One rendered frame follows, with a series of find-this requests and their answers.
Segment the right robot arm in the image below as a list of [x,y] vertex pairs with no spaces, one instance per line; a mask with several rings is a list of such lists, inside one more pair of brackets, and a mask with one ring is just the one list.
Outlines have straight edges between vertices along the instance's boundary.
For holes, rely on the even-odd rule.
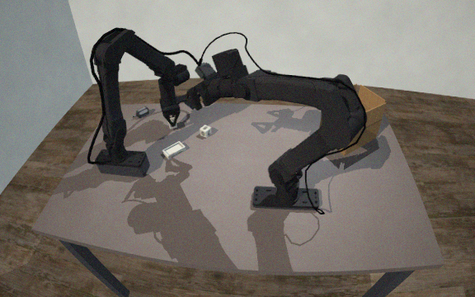
[[321,110],[320,129],[268,167],[275,187],[255,186],[252,201],[254,206],[312,209],[306,188],[299,188],[302,169],[334,149],[346,148],[367,121],[357,96],[346,86],[355,90],[350,78],[344,74],[324,78],[331,80],[300,78],[271,75],[260,69],[249,74],[237,49],[215,54],[212,59],[223,77],[219,89],[224,97],[288,101]]

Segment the brown cardboard box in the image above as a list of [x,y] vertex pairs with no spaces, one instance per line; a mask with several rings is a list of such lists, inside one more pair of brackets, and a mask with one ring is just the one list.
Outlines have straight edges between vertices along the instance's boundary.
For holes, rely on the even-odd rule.
[[383,119],[382,117],[383,117],[383,112],[386,106],[386,101],[382,97],[371,92],[368,88],[362,86],[361,84],[360,84],[360,90],[359,90],[358,96],[361,102],[363,103],[363,106],[365,108],[365,112],[367,115],[367,122],[365,124],[366,130],[364,130],[364,133],[361,135],[359,142],[357,144],[354,144],[354,143],[356,143],[356,140],[359,138],[364,127],[350,142],[350,144],[354,144],[354,145],[347,148],[343,152],[341,152],[344,156],[346,156],[348,153],[353,152],[359,147],[367,144],[373,139],[376,139],[377,134],[379,132],[381,121]]

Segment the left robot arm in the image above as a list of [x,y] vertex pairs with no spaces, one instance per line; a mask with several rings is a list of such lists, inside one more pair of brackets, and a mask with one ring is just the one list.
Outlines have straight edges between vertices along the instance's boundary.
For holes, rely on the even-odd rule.
[[158,85],[161,94],[173,92],[174,86],[190,78],[186,65],[175,65],[173,60],[152,49],[134,34],[132,30],[114,31],[105,36],[94,49],[94,65],[97,66],[101,82],[105,110],[102,131],[107,148],[99,152],[95,160],[97,164],[142,167],[147,156],[146,152],[128,151],[124,146],[127,129],[120,107],[118,75],[119,64],[125,52],[146,64],[155,76],[160,77]]

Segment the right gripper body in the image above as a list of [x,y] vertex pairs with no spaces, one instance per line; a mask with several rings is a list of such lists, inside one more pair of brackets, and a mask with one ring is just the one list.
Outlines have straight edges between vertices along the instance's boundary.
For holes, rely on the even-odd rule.
[[199,70],[204,74],[206,79],[195,85],[193,88],[189,89],[189,93],[194,104],[200,102],[200,98],[197,93],[201,95],[205,106],[210,106],[219,98],[225,98],[219,89],[219,84],[223,77],[220,77],[209,63],[199,67]]

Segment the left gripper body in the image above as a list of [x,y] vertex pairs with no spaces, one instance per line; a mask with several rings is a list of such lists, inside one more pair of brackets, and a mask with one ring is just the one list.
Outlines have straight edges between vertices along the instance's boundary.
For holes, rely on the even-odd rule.
[[175,90],[168,94],[161,94],[160,105],[163,115],[169,115],[180,110],[180,102],[186,101],[185,95],[176,96]]

